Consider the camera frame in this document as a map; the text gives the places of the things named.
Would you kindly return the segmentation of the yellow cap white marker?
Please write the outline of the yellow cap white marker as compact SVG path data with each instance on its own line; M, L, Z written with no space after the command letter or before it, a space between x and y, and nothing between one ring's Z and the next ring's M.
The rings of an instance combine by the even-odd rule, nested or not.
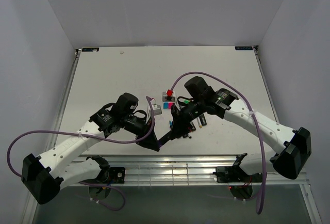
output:
M201 124L201 122L200 122L199 117L197 117L196 120L197 120L197 123L198 123L199 128L201 129L203 126L202 126L202 124Z

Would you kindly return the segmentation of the green cap black highlighter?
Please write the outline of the green cap black highlighter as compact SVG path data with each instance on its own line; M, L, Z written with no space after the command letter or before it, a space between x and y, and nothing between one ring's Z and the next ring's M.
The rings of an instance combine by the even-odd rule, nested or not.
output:
M190 122L190 125L191 125L191 131L192 132L196 131L196 127L192 121Z

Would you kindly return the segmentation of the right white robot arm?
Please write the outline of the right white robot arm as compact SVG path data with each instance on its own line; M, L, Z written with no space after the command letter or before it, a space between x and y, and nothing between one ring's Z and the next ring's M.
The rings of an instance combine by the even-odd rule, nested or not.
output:
M172 127L160 140L164 145L181 138L192 130L191 122L207 113L238 125L267 144L272 152L267 155L239 154L232 166L220 167L215 174L219 182L243 182L258 174L265 175L268 166L281 176L295 180L311 155L310 131L297 130L281 125L263 114L254 111L251 105L237 92L213 88L200 77L188 80L184 87L191 101L183 107L171 108Z

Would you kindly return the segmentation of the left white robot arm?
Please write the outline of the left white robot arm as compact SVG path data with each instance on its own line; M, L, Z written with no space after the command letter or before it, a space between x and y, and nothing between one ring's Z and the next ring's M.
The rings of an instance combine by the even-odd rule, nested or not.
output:
M82 153L100 141L124 129L135 135L132 143L155 141L155 111L152 98L147 97L146 111L137 109L138 99L124 93L115 103L108 103L94 113L75 133L52 149L38 156L30 154L23 160L22 182L39 204L46 204L58 193L76 183L92 184L104 188L111 183L121 183L118 173L100 155L73 163Z

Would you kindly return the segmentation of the orange black highlighter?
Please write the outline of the orange black highlighter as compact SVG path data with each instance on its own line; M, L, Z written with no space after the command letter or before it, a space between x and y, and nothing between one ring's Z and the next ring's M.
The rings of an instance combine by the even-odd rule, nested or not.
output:
M205 115L204 114L201 114L199 116L199 119L200 119L200 122L201 122L201 125L202 126L206 126L207 125L207 121L206 121L206 118L205 118Z

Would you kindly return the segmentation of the purple cap black highlighter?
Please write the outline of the purple cap black highlighter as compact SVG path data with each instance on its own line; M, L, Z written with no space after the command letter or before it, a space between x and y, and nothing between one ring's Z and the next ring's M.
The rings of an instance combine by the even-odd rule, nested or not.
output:
M170 133L166 133L163 135L157 142L158 142L158 148L161 148L163 145L165 145L170 140Z

